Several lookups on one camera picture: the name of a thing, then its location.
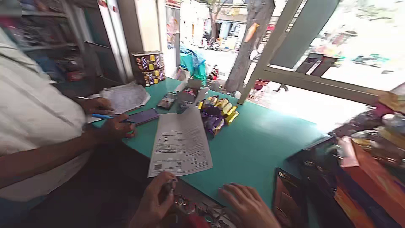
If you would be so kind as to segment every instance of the hand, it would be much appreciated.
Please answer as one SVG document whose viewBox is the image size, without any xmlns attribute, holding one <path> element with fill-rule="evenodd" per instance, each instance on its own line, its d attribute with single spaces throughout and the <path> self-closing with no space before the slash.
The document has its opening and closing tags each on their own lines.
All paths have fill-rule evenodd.
<svg viewBox="0 0 405 228">
<path fill-rule="evenodd" d="M 136 135 L 135 125 L 122 123 L 128 119 L 128 115 L 121 114 L 114 119 L 108 119 L 105 124 L 97 130 L 98 138 L 103 141 L 120 140 L 122 138 L 133 138 Z"/>
<path fill-rule="evenodd" d="M 78 100 L 78 103 L 86 114 L 108 115 L 111 114 L 111 111 L 114 111 L 111 107 L 111 101 L 102 97 L 90 100 Z"/>
<path fill-rule="evenodd" d="M 218 191 L 235 210 L 227 214 L 238 228 L 280 228 L 255 188 L 232 183 Z"/>
<path fill-rule="evenodd" d="M 174 202 L 172 190 L 167 199 L 159 204 L 159 192 L 165 183 L 175 178 L 174 174 L 163 171 L 152 180 L 143 194 L 138 210 L 131 219 L 130 228 L 155 228 L 157 226 Z"/>
</svg>

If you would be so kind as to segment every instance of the smartphone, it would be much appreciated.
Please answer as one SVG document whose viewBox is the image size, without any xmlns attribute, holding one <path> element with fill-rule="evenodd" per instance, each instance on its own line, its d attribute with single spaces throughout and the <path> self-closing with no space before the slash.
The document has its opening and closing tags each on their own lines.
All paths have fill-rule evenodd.
<svg viewBox="0 0 405 228">
<path fill-rule="evenodd" d="M 151 108 L 142 112 L 138 112 L 129 116 L 128 120 L 135 122 L 135 126 L 157 119 L 159 114 L 156 109 Z"/>
<path fill-rule="evenodd" d="M 169 110 L 177 98 L 177 94 L 168 92 L 158 103 L 159 108 Z"/>
<path fill-rule="evenodd" d="M 300 179 L 276 168 L 272 211 L 282 228 L 308 228 L 308 207 Z"/>
</svg>

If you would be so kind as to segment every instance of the paper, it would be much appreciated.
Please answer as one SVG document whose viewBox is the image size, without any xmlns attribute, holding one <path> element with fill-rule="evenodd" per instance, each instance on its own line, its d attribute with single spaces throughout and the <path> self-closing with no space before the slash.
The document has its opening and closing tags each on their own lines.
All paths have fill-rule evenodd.
<svg viewBox="0 0 405 228">
<path fill-rule="evenodd" d="M 212 168 L 207 135 L 200 110 L 186 109 L 182 114 L 159 116 L 148 177 L 163 170 L 183 176 Z"/>
<path fill-rule="evenodd" d="M 111 101 L 115 114 L 122 114 L 145 105 L 151 98 L 145 88 L 136 83 L 104 89 L 101 96 Z"/>
</svg>

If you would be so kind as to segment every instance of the printed form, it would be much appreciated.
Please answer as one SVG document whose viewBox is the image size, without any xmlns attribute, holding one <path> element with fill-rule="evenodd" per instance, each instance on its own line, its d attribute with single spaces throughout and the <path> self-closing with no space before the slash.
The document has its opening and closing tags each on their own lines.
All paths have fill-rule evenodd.
<svg viewBox="0 0 405 228">
<path fill-rule="evenodd" d="M 148 177 L 163 170 L 183 176 L 212 168 L 207 135 L 200 110 L 186 109 L 182 114 L 159 116 Z"/>
</svg>

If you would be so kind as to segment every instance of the white shirt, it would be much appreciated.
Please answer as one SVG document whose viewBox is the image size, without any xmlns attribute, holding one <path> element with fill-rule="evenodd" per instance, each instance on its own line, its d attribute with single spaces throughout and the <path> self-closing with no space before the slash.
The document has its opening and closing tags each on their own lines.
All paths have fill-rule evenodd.
<svg viewBox="0 0 405 228">
<path fill-rule="evenodd" d="M 50 85 L 48 75 L 0 28 L 0 156 L 73 139 L 84 124 L 82 108 Z M 46 195 L 75 175 L 89 155 L 4 187 L 0 198 L 28 201 Z"/>
</svg>

